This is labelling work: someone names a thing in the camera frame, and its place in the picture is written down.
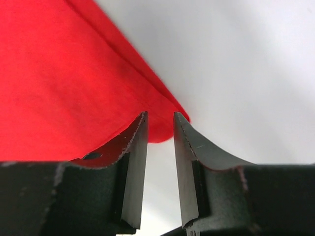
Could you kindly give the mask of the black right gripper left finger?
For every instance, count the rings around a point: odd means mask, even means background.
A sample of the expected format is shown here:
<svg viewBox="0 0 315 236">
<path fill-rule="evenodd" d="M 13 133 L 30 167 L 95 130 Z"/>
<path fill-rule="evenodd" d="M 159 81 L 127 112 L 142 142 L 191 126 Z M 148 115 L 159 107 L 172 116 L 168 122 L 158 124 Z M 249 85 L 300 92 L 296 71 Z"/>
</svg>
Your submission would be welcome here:
<svg viewBox="0 0 315 236">
<path fill-rule="evenodd" d="M 69 162 L 1 162 L 3 236 L 114 236 L 141 225 L 148 144 L 142 112 L 117 137 Z"/>
</svg>

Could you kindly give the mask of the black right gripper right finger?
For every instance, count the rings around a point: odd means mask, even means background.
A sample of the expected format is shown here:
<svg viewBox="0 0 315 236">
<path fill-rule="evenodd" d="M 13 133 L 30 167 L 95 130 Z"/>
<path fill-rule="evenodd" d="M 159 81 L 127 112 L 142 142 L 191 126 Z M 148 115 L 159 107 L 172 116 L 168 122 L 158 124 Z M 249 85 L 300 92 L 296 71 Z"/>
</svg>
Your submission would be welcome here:
<svg viewBox="0 0 315 236">
<path fill-rule="evenodd" d="M 312 236 L 314 165 L 240 159 L 174 114 L 182 227 L 188 236 Z"/>
</svg>

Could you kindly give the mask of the red tank top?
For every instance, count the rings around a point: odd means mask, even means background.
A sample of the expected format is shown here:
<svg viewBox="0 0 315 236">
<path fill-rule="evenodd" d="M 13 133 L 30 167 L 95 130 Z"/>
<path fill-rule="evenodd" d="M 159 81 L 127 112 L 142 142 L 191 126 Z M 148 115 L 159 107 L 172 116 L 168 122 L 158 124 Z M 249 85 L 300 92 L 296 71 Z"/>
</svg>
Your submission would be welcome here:
<svg viewBox="0 0 315 236">
<path fill-rule="evenodd" d="M 0 158 L 70 161 L 141 113 L 150 143 L 183 108 L 93 0 L 0 3 Z"/>
</svg>

